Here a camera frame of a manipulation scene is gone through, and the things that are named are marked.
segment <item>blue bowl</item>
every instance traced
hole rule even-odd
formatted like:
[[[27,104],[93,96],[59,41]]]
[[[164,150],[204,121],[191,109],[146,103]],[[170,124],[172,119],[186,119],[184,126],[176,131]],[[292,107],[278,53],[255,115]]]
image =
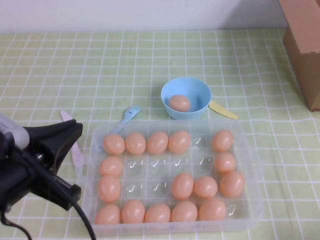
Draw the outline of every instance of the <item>blue bowl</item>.
[[[187,112],[180,112],[169,107],[173,95],[184,95],[190,101]],[[193,77],[177,77],[168,81],[161,90],[161,100],[166,112],[176,120],[199,119],[211,101],[211,90],[201,80]]]

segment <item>brown egg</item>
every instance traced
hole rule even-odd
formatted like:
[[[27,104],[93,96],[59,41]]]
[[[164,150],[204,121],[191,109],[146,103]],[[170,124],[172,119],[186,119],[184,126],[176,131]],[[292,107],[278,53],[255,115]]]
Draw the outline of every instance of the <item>brown egg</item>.
[[[172,222],[194,222],[197,220],[198,209],[191,201],[182,201],[172,210]]]
[[[94,224],[97,225],[114,225],[119,224],[121,211],[117,205],[109,204],[102,207],[94,218]]]
[[[117,156],[109,156],[104,159],[99,166],[99,172],[102,176],[112,175],[118,176],[124,169],[124,163]]]
[[[139,132],[132,132],[125,139],[125,147],[129,153],[140,155],[146,150],[145,137]]]
[[[104,137],[102,146],[108,154],[119,155],[125,150],[125,141],[118,134],[109,134]]]
[[[112,203],[119,198],[120,192],[120,182],[115,176],[105,175],[101,177],[98,186],[98,196],[102,201]]]
[[[238,171],[231,171],[220,181],[220,192],[227,198],[239,196],[245,187],[245,178]]]
[[[148,152],[151,154],[161,154],[168,146],[168,135],[163,131],[157,131],[152,134],[147,143]]]
[[[188,149],[190,141],[190,135],[187,131],[176,131],[169,138],[169,150],[174,154],[181,154]]]
[[[200,198],[212,198],[218,191],[218,184],[210,176],[199,177],[194,184],[194,192]]]
[[[207,199],[199,208],[200,221],[223,220],[226,216],[226,205],[218,198]]]
[[[186,172],[179,173],[172,181],[171,193],[178,200],[187,199],[194,189],[194,179]]]
[[[146,223],[168,223],[171,218],[170,208],[164,203],[158,203],[149,207],[145,213]]]
[[[187,97],[177,94],[169,99],[169,107],[178,112],[187,112],[190,108],[190,101]]]
[[[145,219],[145,207],[136,199],[127,201],[121,211],[121,218],[124,224],[141,224]]]
[[[229,152],[220,152],[214,158],[214,168],[217,172],[228,173],[236,169],[235,157]]]
[[[212,138],[212,149],[218,152],[227,151],[234,143],[233,134],[226,129],[218,131]]]

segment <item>clear plastic egg tray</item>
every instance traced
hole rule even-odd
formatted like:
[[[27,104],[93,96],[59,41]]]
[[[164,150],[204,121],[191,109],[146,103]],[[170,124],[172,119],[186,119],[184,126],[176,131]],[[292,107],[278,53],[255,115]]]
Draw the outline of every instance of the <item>clear plastic egg tray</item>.
[[[263,215],[263,201],[258,184],[257,171],[259,161],[249,148],[244,129],[240,122],[233,119],[214,120],[165,120],[165,121],[130,121],[118,133],[123,139],[131,132],[141,133],[146,141],[158,131],[170,135],[185,130],[190,134],[191,143],[182,154],[170,153],[167,149],[159,155],[152,155],[147,150],[142,155],[132,155],[126,150],[119,157],[124,162],[124,169],[118,179],[121,184],[121,195],[115,204],[120,208],[131,199],[140,200],[147,211],[156,203],[167,204],[171,211],[179,203],[171,194],[171,183],[179,173],[190,173],[194,181],[201,176],[213,177],[219,189],[222,174],[214,169],[214,158],[217,154],[211,148],[213,135],[222,129],[233,133],[234,141],[229,150],[236,159],[236,170],[245,178],[242,194],[236,198],[223,197],[218,190],[215,198],[223,200],[226,216],[219,221],[137,223],[117,225],[95,225],[97,211],[106,205],[98,197],[98,184],[101,179],[100,163],[108,156],[102,148],[103,138],[118,123],[108,123],[96,127],[92,133],[90,154],[87,160],[87,171],[84,182],[82,208],[89,218],[98,237],[110,235],[132,235],[148,233],[183,233],[183,232],[216,232],[237,231],[250,228]],[[194,192],[189,201],[200,207],[203,199]]]

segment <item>brown cardboard box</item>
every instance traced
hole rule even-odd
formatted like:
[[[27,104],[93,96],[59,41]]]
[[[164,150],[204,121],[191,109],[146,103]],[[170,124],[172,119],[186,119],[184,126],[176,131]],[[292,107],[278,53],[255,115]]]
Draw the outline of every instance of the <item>brown cardboard box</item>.
[[[283,44],[307,108],[320,111],[320,0],[279,0],[288,22]]]

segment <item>pink plastic knife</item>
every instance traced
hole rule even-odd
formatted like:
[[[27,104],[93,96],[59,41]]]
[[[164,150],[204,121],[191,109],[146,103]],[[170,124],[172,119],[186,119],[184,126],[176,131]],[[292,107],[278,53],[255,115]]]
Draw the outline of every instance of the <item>pink plastic knife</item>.
[[[66,111],[62,110],[60,111],[61,117],[63,121],[69,121],[72,120],[73,118],[67,113]],[[72,162],[75,167],[80,167],[85,163],[84,156],[81,153],[81,150],[78,146],[77,143],[73,144],[71,147],[71,157],[72,157]]]

